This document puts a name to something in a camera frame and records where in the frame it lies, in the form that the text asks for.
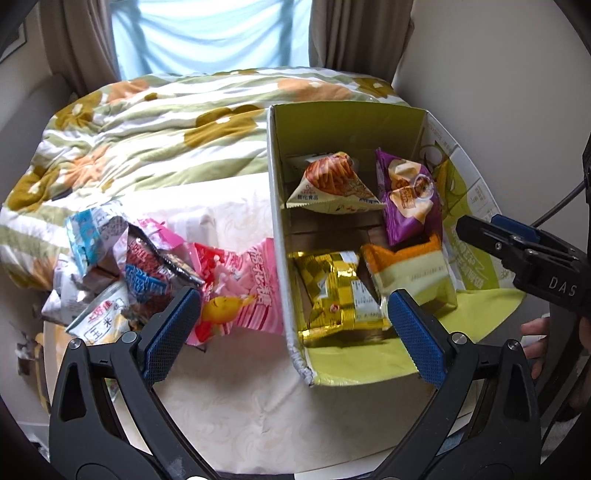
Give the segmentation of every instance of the beige curtain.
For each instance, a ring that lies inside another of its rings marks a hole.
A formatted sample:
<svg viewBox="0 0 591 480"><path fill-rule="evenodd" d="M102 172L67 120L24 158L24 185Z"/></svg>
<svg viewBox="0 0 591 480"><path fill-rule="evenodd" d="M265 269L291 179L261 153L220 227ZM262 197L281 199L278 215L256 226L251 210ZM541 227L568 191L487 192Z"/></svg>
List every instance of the beige curtain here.
<svg viewBox="0 0 591 480"><path fill-rule="evenodd" d="M413 0L313 0L310 65L392 82L412 7Z"/></svg>
<svg viewBox="0 0 591 480"><path fill-rule="evenodd" d="M41 0L49 66L82 96L119 80L109 0Z"/></svg>

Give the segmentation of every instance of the cardboard box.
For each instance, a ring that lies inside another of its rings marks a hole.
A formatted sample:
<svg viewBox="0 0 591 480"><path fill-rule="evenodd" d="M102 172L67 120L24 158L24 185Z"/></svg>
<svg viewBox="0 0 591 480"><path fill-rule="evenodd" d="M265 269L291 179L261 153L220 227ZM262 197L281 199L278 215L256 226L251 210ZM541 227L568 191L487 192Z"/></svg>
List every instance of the cardboard box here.
<svg viewBox="0 0 591 480"><path fill-rule="evenodd" d="M455 235L459 216L472 214L489 219L500 212L470 158L429 112L372 102L276 105L269 109L267 138L275 251L287 346L295 368L310 385L364 384L416 370L398 338L354 346L335 341L322 348L304 348L300 344L298 324L305 321L311 305L290 254L317 249L359 251L370 238L373 243L380 243L385 242L385 236L380 235L384 227L379 211L327 215L299 208L287 209L285 201L302 175L285 161L288 157L347 152L359 160L359 177L374 193L376 148L426 164L438 180L438 190L441 187L444 250L454 284L459 290L479 293L459 294L462 298L458 311L438 318L448 330L461 328L473 341L479 341L519 305L521 293L504 293L499 289L512 287L511 273L496 259L460 242ZM369 278L363 280L367 286L371 285ZM482 311L482 305L490 301L495 301L497 308L494 313L484 313L486 318L482 321L473 322L462 317Z"/></svg>

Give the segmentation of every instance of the screw head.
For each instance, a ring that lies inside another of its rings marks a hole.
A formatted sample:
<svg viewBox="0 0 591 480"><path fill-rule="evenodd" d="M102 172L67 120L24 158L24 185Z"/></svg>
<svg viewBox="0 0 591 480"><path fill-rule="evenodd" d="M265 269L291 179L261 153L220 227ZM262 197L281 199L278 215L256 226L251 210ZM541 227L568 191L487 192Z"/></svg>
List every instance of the screw head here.
<svg viewBox="0 0 591 480"><path fill-rule="evenodd" d="M466 335L460 332L456 332L452 335L452 342L457 345L464 345L468 341Z"/></svg>
<svg viewBox="0 0 591 480"><path fill-rule="evenodd" d="M517 340L509 340L507 344L511 350L519 350L520 343Z"/></svg>
<svg viewBox="0 0 591 480"><path fill-rule="evenodd" d="M70 340L70 343L68 343L68 348L70 348L71 350L76 350L80 345L82 345L82 339L73 338L72 340Z"/></svg>
<svg viewBox="0 0 591 480"><path fill-rule="evenodd" d="M135 339L138 337L138 334L135 332L125 332L122 336L121 336L121 341L123 343L133 343L135 342Z"/></svg>

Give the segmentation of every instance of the white bed sheet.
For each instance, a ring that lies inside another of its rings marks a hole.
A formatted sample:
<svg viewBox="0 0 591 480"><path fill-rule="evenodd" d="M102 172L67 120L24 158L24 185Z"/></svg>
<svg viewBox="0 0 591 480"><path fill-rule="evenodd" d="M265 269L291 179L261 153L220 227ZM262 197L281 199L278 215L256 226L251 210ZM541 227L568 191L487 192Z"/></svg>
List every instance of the white bed sheet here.
<svg viewBox="0 0 591 480"><path fill-rule="evenodd" d="M243 251L272 236L267 174L135 192L122 203L171 219L188 241ZM56 366L46 371L52 391ZM214 338L206 353L184 346L155 390L200 454L233 473L305 472L383 452L402 439L433 393L417 375L310 388L282 336L238 328ZM473 393L461 415L475 400ZM132 444L145 450L121 396L116 409Z"/></svg>

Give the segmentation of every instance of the window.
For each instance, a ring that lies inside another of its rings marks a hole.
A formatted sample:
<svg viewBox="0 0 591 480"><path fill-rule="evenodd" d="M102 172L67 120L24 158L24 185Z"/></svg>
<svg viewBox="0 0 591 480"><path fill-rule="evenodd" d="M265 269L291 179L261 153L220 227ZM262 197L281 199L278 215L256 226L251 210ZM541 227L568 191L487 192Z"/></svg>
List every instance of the window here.
<svg viewBox="0 0 591 480"><path fill-rule="evenodd" d="M308 66L311 0L113 0L124 79Z"/></svg>

